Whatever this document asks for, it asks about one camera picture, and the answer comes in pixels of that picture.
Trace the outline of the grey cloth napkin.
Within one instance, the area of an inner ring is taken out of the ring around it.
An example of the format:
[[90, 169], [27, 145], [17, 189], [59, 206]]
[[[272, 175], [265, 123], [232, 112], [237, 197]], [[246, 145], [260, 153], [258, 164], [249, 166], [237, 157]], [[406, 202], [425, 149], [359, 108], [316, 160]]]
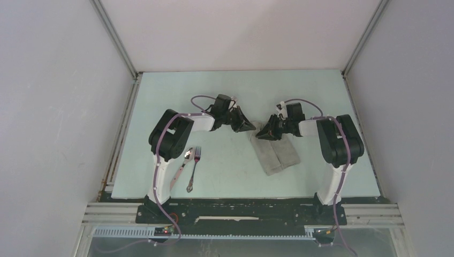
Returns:
[[289, 167], [301, 163], [299, 154], [287, 136], [284, 135], [277, 141], [258, 139], [256, 135], [264, 125], [258, 121], [252, 121], [252, 124], [256, 129], [247, 132], [249, 141], [267, 176], [280, 173]]

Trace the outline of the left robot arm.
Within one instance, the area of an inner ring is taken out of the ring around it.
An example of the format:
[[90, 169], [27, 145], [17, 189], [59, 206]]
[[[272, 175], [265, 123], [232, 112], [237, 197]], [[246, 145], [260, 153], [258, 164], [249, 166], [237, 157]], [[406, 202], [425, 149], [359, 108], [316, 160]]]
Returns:
[[195, 105], [200, 110], [195, 113], [166, 110], [148, 138], [155, 163], [153, 184], [147, 193], [154, 204], [148, 215], [156, 223], [165, 222], [169, 216], [169, 208], [163, 205], [171, 197], [173, 175], [167, 172], [168, 165], [184, 152], [192, 132], [212, 132], [223, 125], [230, 126], [234, 132], [255, 130], [235, 97], [220, 94], [213, 100], [207, 108]]

